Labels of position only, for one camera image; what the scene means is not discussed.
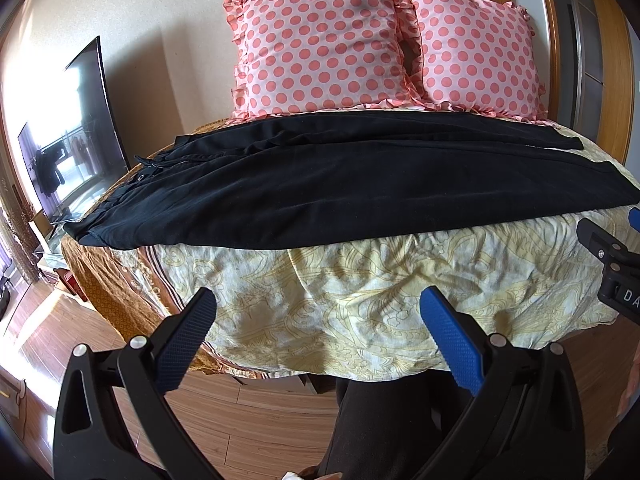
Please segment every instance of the sunlight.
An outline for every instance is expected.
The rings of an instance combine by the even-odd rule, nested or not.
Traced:
[[[80,71],[69,68],[49,82],[46,94],[31,92],[29,127],[36,143],[48,146],[65,132],[77,128],[82,121],[80,108]]]
[[[62,293],[54,290],[42,304],[29,316],[24,323],[14,343],[0,338],[0,366],[18,380],[25,380],[28,389],[52,408],[58,406],[60,384],[49,375],[42,374],[20,354],[20,348],[30,338],[36,329],[47,319],[53,311]]]
[[[16,379],[26,381],[28,389],[42,402],[52,408],[58,406],[60,396],[58,382],[33,368],[18,349],[4,339],[0,340],[0,366]]]
[[[59,290],[53,290],[45,300],[38,306],[38,308],[29,316],[27,321],[20,329],[20,333],[15,341],[15,347],[19,350],[28,338],[33,335],[36,329],[44,322],[45,319],[52,313],[53,308],[62,296],[62,292]]]
[[[56,428],[56,419],[51,415],[47,415],[47,444],[53,447],[53,432]]]

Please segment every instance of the black pants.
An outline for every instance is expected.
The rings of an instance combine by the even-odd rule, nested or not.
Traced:
[[[411,480],[471,400],[438,370],[382,383],[337,379],[336,393],[340,410],[317,476],[343,480]]]

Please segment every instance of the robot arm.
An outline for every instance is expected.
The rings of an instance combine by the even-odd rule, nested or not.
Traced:
[[[632,225],[640,226],[635,210]],[[598,297],[640,324],[640,255],[589,220],[578,240],[604,263]],[[582,480],[580,400],[562,345],[516,348],[456,312],[436,287],[420,297],[420,314],[459,386],[473,401],[414,480]],[[78,345],[69,359],[56,416],[53,467],[62,480],[223,480],[164,400],[176,389],[216,318],[213,293],[201,289],[177,316],[122,349]],[[166,470],[144,462],[113,395],[124,387]],[[640,402],[609,438],[609,455],[593,480],[640,470]]]

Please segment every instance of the metal screw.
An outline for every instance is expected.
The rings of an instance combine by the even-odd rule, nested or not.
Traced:
[[[86,354],[86,345],[84,343],[80,343],[79,345],[76,345],[74,348],[74,355],[76,357],[80,357],[83,356],[84,354]]]
[[[560,343],[551,343],[549,349],[551,350],[552,354],[562,355],[564,353],[564,348],[562,348],[562,345]]]
[[[146,345],[146,337],[144,337],[143,335],[132,337],[131,341],[129,341],[129,346],[131,348],[135,348],[136,350],[142,348],[144,345]]]
[[[502,348],[507,344],[507,338],[505,338],[505,336],[503,336],[502,334],[491,334],[491,336],[489,337],[489,343],[497,346],[498,348]]]

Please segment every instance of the wooden floor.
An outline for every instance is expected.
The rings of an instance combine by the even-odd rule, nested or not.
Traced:
[[[0,365],[27,381],[24,441],[51,471],[55,407],[72,348],[85,342],[99,351],[124,342],[97,312],[60,296],[48,283],[17,288],[13,306],[0,322]],[[605,440],[614,425],[639,338],[640,327],[620,316],[612,326],[596,327],[564,343],[580,389],[588,447]],[[120,390],[117,396],[140,455],[159,464],[126,394]],[[196,372],[187,374],[167,399],[227,480],[280,479],[287,470],[318,463],[337,413],[334,394],[270,392],[241,386],[229,376]]]

